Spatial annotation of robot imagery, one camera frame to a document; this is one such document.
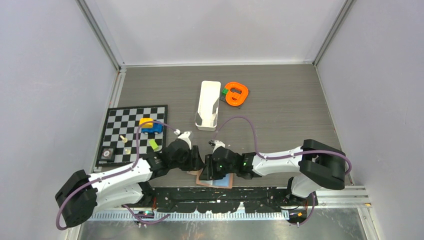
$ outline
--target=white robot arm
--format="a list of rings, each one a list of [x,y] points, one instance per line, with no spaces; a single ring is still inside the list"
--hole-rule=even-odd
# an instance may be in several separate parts
[[[228,173],[235,173],[245,179],[273,173],[301,173],[289,180],[287,189],[290,198],[303,200],[321,187],[344,188],[345,161],[343,159],[325,154],[300,154],[303,151],[316,149],[342,153],[317,141],[305,140],[303,146],[288,151],[261,153],[260,155],[250,152],[240,155],[225,148],[223,142],[214,140],[209,142],[214,147],[213,152],[206,155],[205,163],[203,163],[198,146],[192,146],[190,135],[189,131],[180,134],[161,152],[142,154],[134,165],[129,164],[90,175],[83,170],[75,172],[55,196],[59,207],[71,193],[82,185],[128,170],[114,177],[89,184],[77,192],[63,208],[62,215],[66,225],[75,227],[88,220],[92,214],[115,206],[148,203],[152,197],[149,191],[153,190],[147,182],[166,175],[170,169],[174,168],[180,168],[183,171],[203,169],[200,180],[218,180]],[[290,157],[281,160],[267,159],[285,155]]]

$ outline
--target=white wall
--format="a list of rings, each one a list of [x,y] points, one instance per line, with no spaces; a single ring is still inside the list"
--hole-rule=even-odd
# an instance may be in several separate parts
[[[93,164],[116,72],[74,0],[0,11],[0,239],[55,240],[55,194]]]
[[[357,1],[318,66],[384,236],[424,238],[424,1]]]
[[[312,62],[345,2],[87,1],[126,65]]]

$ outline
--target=white rectangular container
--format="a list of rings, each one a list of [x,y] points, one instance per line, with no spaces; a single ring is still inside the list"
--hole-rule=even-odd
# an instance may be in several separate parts
[[[215,131],[217,128],[220,92],[219,81],[201,82],[200,99],[195,117],[195,124],[199,130]]]

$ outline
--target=yellow object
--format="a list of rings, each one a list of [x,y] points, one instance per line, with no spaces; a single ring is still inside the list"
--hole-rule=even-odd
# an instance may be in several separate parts
[[[153,122],[150,122],[150,121],[153,121],[153,119],[152,118],[142,118],[142,119],[140,119],[140,122],[138,122],[138,125],[140,126],[141,124],[143,124],[145,122],[149,122],[149,123],[144,124],[141,128],[142,129],[151,129],[151,128],[153,128]]]
[[[148,141],[148,143],[150,144],[151,148],[153,149],[153,151],[156,151],[159,149],[158,144],[156,143],[156,141],[154,139],[150,139]]]
[[[119,137],[120,137],[120,139],[122,139],[122,142],[123,142],[124,144],[128,142],[128,138],[126,138],[126,137],[124,137],[124,136],[122,136],[122,135],[119,135]]]

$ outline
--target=orange ring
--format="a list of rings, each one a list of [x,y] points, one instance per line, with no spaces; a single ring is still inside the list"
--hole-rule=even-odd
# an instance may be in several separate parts
[[[245,85],[235,81],[227,83],[225,88],[228,89],[225,100],[229,105],[234,107],[242,105],[249,95],[248,88]]]

